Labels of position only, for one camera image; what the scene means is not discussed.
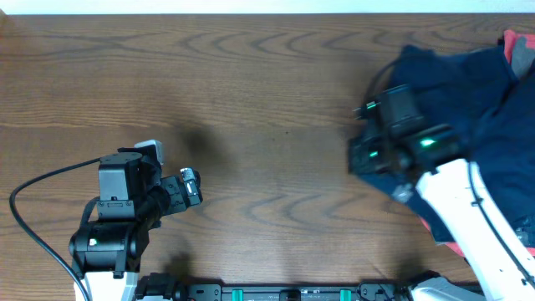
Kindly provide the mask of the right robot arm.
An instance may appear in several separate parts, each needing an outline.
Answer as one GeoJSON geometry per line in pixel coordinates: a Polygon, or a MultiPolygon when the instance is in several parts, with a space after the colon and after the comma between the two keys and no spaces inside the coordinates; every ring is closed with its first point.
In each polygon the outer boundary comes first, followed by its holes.
{"type": "Polygon", "coordinates": [[[414,300],[532,300],[534,258],[493,201],[477,163],[447,124],[432,126],[407,86],[355,108],[367,130],[349,144],[349,170],[408,184],[441,219],[476,275],[481,294],[431,278],[414,300]]]}

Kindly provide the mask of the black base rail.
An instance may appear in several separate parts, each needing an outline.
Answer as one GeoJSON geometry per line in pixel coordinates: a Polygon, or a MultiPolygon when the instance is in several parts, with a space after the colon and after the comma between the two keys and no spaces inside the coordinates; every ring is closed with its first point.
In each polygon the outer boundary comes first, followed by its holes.
{"type": "Polygon", "coordinates": [[[132,299],[169,301],[411,301],[483,300],[477,286],[456,286],[443,277],[431,275],[423,282],[398,285],[363,282],[353,285],[226,285],[184,284],[169,274],[144,276],[132,299]]]}

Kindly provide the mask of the navy blue folded shirt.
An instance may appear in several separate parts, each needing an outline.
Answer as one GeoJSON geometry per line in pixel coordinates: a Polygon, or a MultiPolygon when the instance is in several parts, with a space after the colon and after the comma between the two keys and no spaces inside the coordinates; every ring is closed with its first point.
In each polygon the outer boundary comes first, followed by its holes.
{"type": "Polygon", "coordinates": [[[492,198],[513,231],[534,245],[534,78],[510,69],[419,89],[429,121],[450,125],[460,137],[492,198]]]}

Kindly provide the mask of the navy blue trousers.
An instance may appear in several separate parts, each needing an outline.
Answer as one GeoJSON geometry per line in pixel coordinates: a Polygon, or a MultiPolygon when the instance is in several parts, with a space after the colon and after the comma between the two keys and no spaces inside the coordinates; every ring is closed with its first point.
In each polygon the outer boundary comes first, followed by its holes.
{"type": "Polygon", "coordinates": [[[405,85],[431,125],[449,125],[461,156],[475,161],[509,222],[532,214],[534,92],[519,80],[503,46],[441,56],[408,45],[389,86],[405,85]]]}

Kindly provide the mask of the red garment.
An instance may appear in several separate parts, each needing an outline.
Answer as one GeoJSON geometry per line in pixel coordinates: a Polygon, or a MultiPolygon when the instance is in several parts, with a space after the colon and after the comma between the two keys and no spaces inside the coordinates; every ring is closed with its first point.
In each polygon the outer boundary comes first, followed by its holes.
{"type": "MultiPolygon", "coordinates": [[[[504,56],[507,60],[507,62],[510,64],[511,66],[511,60],[512,60],[512,49],[515,45],[515,42],[520,38],[520,37],[526,37],[527,38],[527,46],[529,48],[533,48],[534,49],[534,33],[533,34],[527,34],[527,33],[516,33],[515,31],[511,30],[511,29],[508,29],[504,32],[503,34],[503,46],[504,46],[504,56]]],[[[427,220],[425,220],[424,218],[422,217],[419,217],[420,221],[422,222],[423,226],[429,231],[429,233],[431,233],[431,226],[429,226],[429,224],[427,223],[427,220]]],[[[517,235],[519,237],[519,239],[521,239],[525,245],[527,246],[527,232],[517,232],[517,235]]],[[[462,252],[462,250],[460,249],[460,247],[458,246],[458,244],[456,242],[436,242],[436,244],[438,245],[442,245],[442,244],[445,244],[450,250],[452,250],[455,254],[457,254],[458,256],[460,256],[461,258],[464,257],[464,254],[462,252]]],[[[527,250],[534,256],[534,247],[528,247],[527,246],[527,250]]]]}

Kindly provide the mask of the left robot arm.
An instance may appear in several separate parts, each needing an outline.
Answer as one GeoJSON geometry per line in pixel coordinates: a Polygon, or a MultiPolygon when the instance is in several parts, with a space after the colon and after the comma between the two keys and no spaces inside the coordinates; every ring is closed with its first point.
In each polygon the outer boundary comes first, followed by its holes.
{"type": "Polygon", "coordinates": [[[154,151],[125,149],[99,161],[99,197],[84,210],[71,237],[81,300],[186,300],[186,287],[167,273],[140,276],[150,230],[161,218],[202,203],[201,177],[192,168],[163,177],[154,151]]]}

